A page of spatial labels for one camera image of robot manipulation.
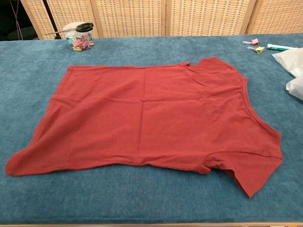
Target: t-shirt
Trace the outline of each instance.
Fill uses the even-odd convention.
[[[9,175],[152,165],[224,170],[251,197],[282,162],[280,133],[218,58],[149,67],[69,66]]]

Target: teal fabric surface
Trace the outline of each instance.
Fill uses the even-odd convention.
[[[0,223],[177,223],[303,221],[303,102],[292,76],[243,40],[301,47],[303,34],[143,37],[95,40],[73,52],[65,40],[0,42]],[[282,133],[283,163],[248,199],[223,171],[208,175],[152,166],[13,177],[9,157],[24,148],[69,65],[160,65],[215,56],[249,79],[251,105]]]

